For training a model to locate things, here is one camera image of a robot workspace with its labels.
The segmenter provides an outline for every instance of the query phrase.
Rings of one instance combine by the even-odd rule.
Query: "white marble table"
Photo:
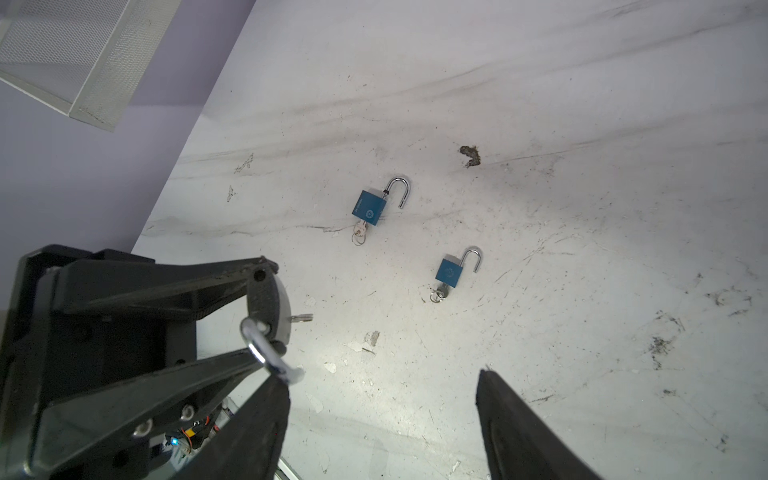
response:
[[[606,478],[765,478],[766,15],[259,0],[134,252],[280,264],[315,315],[286,355],[305,479],[486,478],[484,366]],[[355,247],[360,191],[396,174],[406,207]],[[243,346],[244,311],[200,322],[201,356]]]

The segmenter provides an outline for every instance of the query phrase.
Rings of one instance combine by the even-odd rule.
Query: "padlock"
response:
[[[467,259],[467,255],[470,253],[476,253],[478,256],[478,262],[475,265],[474,270],[477,272],[478,268],[480,268],[480,262],[482,261],[482,254],[480,253],[480,250],[476,248],[468,248],[464,252],[464,255],[462,255],[460,263],[454,263],[446,258],[442,259],[440,268],[437,270],[437,276],[435,276],[435,278],[442,283],[437,288],[437,290],[432,292],[432,295],[429,297],[432,302],[440,303],[444,298],[446,298],[448,296],[449,286],[456,288],[456,284],[458,284],[458,278],[462,275],[462,271],[464,270],[464,260]]]
[[[389,189],[395,182],[403,182],[406,185],[406,192],[400,200],[400,208],[403,208],[408,198],[408,193],[411,190],[411,186],[408,181],[402,177],[395,177],[389,181],[389,184],[384,189],[384,196],[379,197],[370,192],[362,191],[360,198],[357,199],[355,209],[352,210],[352,215],[358,217],[361,222],[358,223],[352,235],[352,242],[355,245],[362,245],[366,241],[366,225],[376,225],[379,222],[379,218],[386,206],[386,198],[389,196]]]

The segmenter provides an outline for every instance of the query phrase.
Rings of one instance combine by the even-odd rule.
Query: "purple wall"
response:
[[[0,310],[27,252],[133,248],[254,2],[182,0],[114,133],[0,82]]]

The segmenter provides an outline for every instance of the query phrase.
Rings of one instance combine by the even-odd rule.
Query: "white metal basket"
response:
[[[114,131],[180,0],[12,0],[0,78],[61,113]]]

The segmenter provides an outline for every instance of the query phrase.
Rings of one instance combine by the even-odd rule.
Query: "blue padlock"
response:
[[[429,299],[432,302],[439,303],[444,298],[448,296],[448,287],[452,286],[453,288],[456,288],[456,284],[458,283],[458,278],[462,275],[462,271],[464,270],[464,260],[467,259],[467,255],[470,253],[476,253],[478,256],[478,262],[475,265],[475,272],[478,271],[478,268],[480,268],[480,262],[482,261],[482,254],[480,253],[480,250],[469,247],[465,252],[464,255],[462,255],[462,260],[460,263],[454,263],[451,260],[448,260],[446,258],[442,259],[442,262],[440,263],[440,268],[437,270],[437,276],[435,278],[442,282],[442,284],[432,292],[432,295],[429,297]]]
[[[389,196],[389,189],[392,188],[392,185],[394,185],[395,182],[403,182],[406,185],[406,193],[402,196],[399,205],[400,208],[403,208],[406,204],[406,199],[408,198],[411,186],[408,181],[402,177],[395,177],[389,181],[389,184],[384,189],[383,197],[366,192],[365,190],[360,194],[360,198],[357,199],[357,203],[355,204],[355,209],[352,210],[352,215],[362,220],[362,222],[359,222],[355,226],[355,230],[352,234],[352,242],[354,242],[355,245],[362,245],[365,243],[366,225],[368,223],[375,226],[379,222],[379,218],[386,206],[386,198]]]

